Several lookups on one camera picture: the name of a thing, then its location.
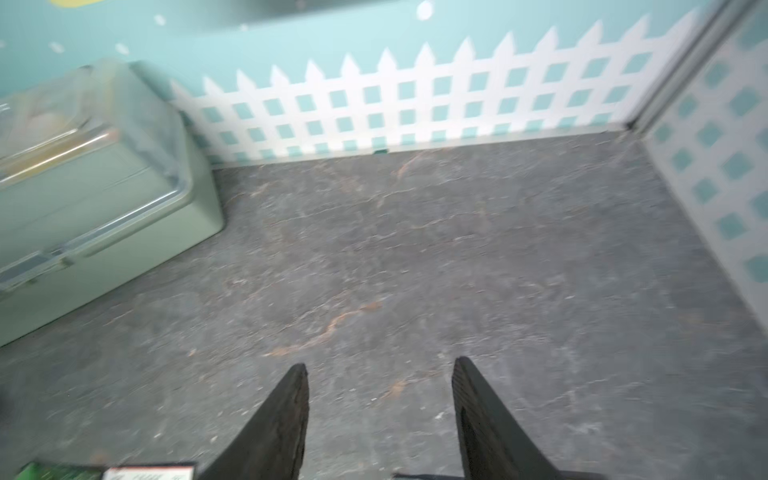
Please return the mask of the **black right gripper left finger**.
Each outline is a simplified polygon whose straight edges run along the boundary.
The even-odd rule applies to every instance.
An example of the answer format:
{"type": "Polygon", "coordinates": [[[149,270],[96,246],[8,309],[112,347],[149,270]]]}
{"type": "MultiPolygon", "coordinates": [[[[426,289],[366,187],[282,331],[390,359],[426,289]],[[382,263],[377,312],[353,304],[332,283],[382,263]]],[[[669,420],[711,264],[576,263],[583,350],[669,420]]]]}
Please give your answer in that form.
{"type": "Polygon", "coordinates": [[[293,365],[201,480],[297,479],[309,420],[306,365],[293,365]]]}

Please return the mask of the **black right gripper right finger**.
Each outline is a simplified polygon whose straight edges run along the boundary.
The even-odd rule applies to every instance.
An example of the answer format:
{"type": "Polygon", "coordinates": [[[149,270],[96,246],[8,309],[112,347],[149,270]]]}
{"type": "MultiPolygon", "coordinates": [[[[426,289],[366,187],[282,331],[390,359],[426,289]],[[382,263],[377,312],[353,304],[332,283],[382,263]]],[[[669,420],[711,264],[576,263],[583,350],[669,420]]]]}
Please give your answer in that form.
{"type": "Polygon", "coordinates": [[[470,358],[454,362],[452,392],[467,479],[561,479],[470,358]]]}

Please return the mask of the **dark green vegetable seed packet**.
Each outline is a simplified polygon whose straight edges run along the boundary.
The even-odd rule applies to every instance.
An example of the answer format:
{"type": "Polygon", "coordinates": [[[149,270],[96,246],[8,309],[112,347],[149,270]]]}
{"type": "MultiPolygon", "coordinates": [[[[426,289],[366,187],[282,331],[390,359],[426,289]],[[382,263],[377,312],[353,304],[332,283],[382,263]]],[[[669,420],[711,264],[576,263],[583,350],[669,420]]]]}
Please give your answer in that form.
{"type": "Polygon", "coordinates": [[[14,480],[192,480],[196,470],[194,462],[101,466],[32,461],[14,480]]]}

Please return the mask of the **translucent green plastic storage box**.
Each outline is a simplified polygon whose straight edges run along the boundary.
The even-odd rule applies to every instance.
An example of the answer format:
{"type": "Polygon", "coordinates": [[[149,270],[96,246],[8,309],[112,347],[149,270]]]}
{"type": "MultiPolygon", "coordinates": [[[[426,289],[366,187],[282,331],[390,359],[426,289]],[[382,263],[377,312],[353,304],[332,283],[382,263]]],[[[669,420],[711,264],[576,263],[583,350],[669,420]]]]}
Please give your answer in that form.
{"type": "Polygon", "coordinates": [[[221,231],[179,112],[102,60],[1,101],[1,341],[9,344],[221,231]]]}

